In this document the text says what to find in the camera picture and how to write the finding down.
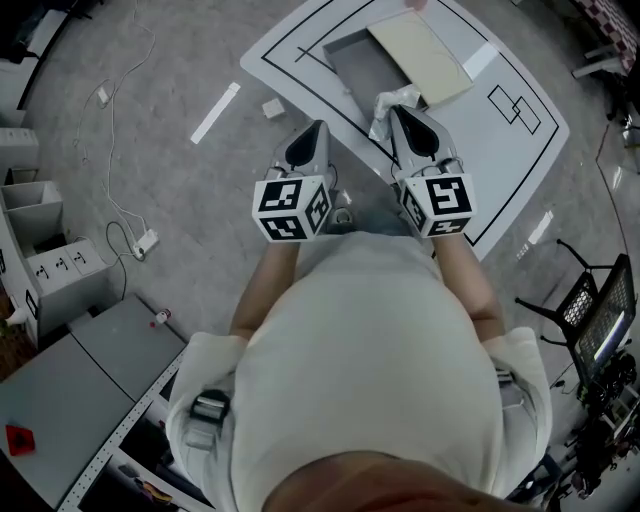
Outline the person's left forearm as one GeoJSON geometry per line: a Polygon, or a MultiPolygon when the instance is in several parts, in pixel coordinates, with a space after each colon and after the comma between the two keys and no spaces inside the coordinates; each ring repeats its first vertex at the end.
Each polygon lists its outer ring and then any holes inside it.
{"type": "Polygon", "coordinates": [[[269,244],[231,320],[229,334],[249,341],[295,280],[300,243],[269,244]]]}

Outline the grey tray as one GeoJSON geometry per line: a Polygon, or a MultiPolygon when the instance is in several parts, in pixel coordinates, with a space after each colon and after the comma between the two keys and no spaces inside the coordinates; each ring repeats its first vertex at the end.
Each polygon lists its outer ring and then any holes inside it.
{"type": "Polygon", "coordinates": [[[323,46],[327,61],[365,118],[374,115],[376,98],[411,84],[386,50],[362,29],[323,46]]]}

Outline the black harness clip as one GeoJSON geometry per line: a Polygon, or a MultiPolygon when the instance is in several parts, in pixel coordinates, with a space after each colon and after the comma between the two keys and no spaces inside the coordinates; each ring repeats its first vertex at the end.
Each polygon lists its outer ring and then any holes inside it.
{"type": "Polygon", "coordinates": [[[222,425],[230,409],[230,397],[223,391],[208,389],[195,397],[190,417],[212,425],[222,425]]]}

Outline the person's left shoe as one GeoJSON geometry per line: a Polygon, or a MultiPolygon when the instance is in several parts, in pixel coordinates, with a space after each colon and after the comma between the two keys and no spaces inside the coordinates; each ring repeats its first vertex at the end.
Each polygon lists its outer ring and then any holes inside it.
{"type": "Polygon", "coordinates": [[[354,230],[354,221],[351,212],[345,207],[333,209],[327,219],[326,233],[331,235],[343,235],[354,230]]]}

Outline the white table with black lines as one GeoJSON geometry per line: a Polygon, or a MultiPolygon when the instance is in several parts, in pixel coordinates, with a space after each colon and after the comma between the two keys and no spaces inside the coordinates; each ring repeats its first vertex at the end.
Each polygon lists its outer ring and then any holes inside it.
{"type": "MultiPolygon", "coordinates": [[[[327,45],[409,9],[405,0],[307,0],[257,41],[242,68],[331,134],[375,174],[400,172],[391,146],[368,137],[369,123],[325,53],[327,45]]],[[[544,179],[569,136],[549,96],[513,52],[455,0],[427,0],[419,16],[474,85],[430,110],[451,134],[472,175],[479,212],[466,235],[484,257],[544,179]]]]}

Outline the cream rectangular box lid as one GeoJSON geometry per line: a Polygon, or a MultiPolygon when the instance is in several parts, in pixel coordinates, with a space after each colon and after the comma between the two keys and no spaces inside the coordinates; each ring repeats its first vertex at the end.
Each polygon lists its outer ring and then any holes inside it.
{"type": "Polygon", "coordinates": [[[367,26],[428,107],[467,92],[473,80],[453,53],[417,14],[405,11],[367,26]]]}

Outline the white perforated shelf frame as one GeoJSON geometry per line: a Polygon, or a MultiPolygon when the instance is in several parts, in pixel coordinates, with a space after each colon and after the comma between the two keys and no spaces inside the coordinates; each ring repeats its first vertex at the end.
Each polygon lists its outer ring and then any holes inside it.
{"type": "Polygon", "coordinates": [[[126,414],[124,419],[113,430],[94,457],[85,466],[78,479],[71,486],[70,490],[63,498],[62,503],[56,509],[56,512],[81,512],[79,506],[82,499],[91,489],[96,479],[100,476],[101,472],[104,470],[125,436],[143,416],[150,405],[156,399],[160,398],[161,391],[178,371],[185,352],[186,350],[183,349],[173,359],[161,375],[145,391],[143,396],[135,403],[132,409],[126,414]]]}

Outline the grey desk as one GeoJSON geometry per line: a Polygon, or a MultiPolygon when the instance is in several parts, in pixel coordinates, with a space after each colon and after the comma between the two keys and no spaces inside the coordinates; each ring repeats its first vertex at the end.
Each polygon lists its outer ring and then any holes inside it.
{"type": "Polygon", "coordinates": [[[184,349],[167,324],[131,295],[68,334],[0,383],[0,451],[57,508],[85,466],[145,391],[184,349]],[[5,427],[31,430],[35,451],[9,454],[5,427]]]}

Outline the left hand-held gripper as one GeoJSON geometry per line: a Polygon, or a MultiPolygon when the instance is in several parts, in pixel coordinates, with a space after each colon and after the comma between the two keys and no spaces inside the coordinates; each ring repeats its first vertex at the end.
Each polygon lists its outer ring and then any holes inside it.
{"type": "Polygon", "coordinates": [[[330,140],[326,122],[310,122],[281,144],[255,184],[252,218],[269,242],[309,242],[319,234],[332,209],[330,140]]]}

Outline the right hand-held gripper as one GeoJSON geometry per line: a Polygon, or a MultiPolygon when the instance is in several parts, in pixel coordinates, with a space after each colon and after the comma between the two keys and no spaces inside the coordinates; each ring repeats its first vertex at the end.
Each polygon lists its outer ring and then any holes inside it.
{"type": "Polygon", "coordinates": [[[462,233],[474,217],[474,186],[449,132],[408,106],[393,106],[389,121],[399,202],[416,233],[422,238],[462,233]]]}

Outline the white floor strip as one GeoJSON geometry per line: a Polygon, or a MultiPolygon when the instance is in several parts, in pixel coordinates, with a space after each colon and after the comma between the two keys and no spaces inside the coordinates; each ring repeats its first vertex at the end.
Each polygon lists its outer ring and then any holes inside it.
{"type": "Polygon", "coordinates": [[[199,126],[191,135],[190,141],[193,144],[198,145],[201,142],[201,140],[209,132],[209,130],[211,129],[213,124],[216,122],[216,120],[220,117],[220,115],[223,113],[223,111],[233,101],[233,99],[235,98],[235,96],[237,95],[240,89],[241,89],[241,86],[236,82],[232,82],[228,86],[226,91],[217,100],[217,102],[206,114],[202,122],[199,124],[199,126]]]}

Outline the person's blue jeans leg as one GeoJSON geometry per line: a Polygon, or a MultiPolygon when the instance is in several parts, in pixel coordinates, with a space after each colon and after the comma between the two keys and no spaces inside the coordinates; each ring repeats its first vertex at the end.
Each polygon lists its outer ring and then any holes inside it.
{"type": "Polygon", "coordinates": [[[352,226],[356,231],[394,237],[410,237],[411,228],[399,210],[369,208],[357,211],[352,226]]]}

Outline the black mesh chair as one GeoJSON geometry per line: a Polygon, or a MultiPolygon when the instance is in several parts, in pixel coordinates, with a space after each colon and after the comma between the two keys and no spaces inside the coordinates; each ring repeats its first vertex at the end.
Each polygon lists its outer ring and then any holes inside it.
{"type": "Polygon", "coordinates": [[[558,240],[583,267],[560,305],[548,309],[520,298],[515,303],[557,325],[581,384],[587,386],[612,357],[636,318],[631,262],[621,253],[611,265],[591,265],[569,244],[558,240]]]}

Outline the red checkered cloth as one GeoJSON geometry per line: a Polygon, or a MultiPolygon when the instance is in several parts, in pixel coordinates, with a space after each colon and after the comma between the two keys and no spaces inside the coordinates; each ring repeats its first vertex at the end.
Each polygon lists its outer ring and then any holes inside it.
{"type": "Polygon", "coordinates": [[[636,22],[623,0],[575,0],[604,38],[623,56],[634,58],[640,45],[640,21],[636,22]]]}

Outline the white table legs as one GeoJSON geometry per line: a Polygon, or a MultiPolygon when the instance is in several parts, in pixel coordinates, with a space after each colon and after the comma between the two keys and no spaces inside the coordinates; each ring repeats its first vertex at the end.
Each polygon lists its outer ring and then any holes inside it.
{"type": "Polygon", "coordinates": [[[589,63],[581,68],[574,69],[571,75],[580,79],[596,72],[622,74],[624,69],[616,47],[613,44],[600,46],[584,54],[589,63]]]}

